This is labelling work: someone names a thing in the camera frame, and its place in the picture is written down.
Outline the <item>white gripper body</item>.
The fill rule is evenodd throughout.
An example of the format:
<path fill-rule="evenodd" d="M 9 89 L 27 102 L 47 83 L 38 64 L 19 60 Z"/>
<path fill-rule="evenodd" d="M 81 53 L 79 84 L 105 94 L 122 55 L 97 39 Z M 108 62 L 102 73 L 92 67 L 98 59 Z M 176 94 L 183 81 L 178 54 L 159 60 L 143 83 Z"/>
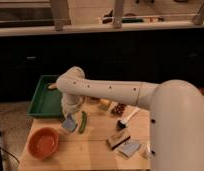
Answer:
<path fill-rule="evenodd" d="M 78 112 L 83 102 L 83 96 L 64 94 L 61 99 L 61 106 L 64 117 L 67 117 L 68 114 L 74 114 Z"/>

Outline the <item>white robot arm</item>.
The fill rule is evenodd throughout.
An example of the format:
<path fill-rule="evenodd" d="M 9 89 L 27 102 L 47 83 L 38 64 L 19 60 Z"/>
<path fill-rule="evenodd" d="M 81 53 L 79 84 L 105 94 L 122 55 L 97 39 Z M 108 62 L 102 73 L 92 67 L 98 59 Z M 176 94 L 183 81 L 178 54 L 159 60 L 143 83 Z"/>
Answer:
<path fill-rule="evenodd" d="M 67 113 L 83 96 L 149 111 L 151 171 L 204 171 L 204 97 L 191 83 L 89 80 L 72 67 L 57 78 L 57 88 Z"/>

